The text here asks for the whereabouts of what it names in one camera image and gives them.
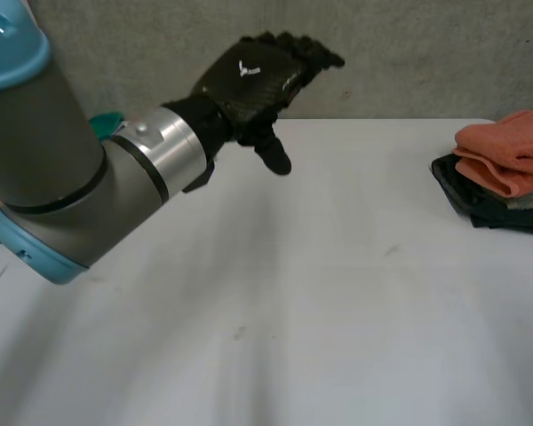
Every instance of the table surface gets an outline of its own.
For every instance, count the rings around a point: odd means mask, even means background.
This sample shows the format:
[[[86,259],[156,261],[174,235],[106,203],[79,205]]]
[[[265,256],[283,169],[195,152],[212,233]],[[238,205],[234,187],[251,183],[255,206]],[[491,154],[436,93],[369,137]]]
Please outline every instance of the table surface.
[[[69,286],[0,247],[0,426],[533,426],[533,236],[428,169],[470,122],[281,121]]]

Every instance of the stack of folded cloth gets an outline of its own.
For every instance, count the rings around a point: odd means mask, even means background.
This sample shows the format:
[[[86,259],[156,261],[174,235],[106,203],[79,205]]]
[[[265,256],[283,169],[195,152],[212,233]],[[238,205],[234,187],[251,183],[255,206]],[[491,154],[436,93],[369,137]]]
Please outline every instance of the stack of folded cloth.
[[[432,164],[454,209],[474,227],[533,232],[533,111],[468,126],[456,142]]]

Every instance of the green object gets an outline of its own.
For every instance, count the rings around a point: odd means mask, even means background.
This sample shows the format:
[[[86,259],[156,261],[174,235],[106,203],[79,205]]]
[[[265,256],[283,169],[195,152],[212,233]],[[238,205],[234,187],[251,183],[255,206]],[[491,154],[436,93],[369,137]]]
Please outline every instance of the green object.
[[[119,112],[95,115],[89,120],[92,129],[100,141],[110,138],[120,127],[124,116]]]

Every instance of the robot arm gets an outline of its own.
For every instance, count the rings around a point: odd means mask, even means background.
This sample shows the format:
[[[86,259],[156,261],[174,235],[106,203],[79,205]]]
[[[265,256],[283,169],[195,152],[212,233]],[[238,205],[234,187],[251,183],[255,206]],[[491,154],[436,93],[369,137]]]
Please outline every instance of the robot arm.
[[[18,0],[0,0],[0,241],[64,284],[173,195],[204,185],[229,140],[254,146],[274,172],[290,172],[272,131],[276,116],[343,60],[310,39],[301,56],[289,35],[261,37],[228,50],[188,98],[153,109],[101,145],[44,34]]]

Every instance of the concrete wall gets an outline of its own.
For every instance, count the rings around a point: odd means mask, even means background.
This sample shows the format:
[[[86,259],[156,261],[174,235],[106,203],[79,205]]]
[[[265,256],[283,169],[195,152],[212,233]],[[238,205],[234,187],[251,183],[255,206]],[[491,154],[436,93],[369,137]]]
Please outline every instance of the concrete wall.
[[[29,0],[88,114],[185,95],[240,35],[289,29],[347,61],[292,117],[533,108],[533,0]]]

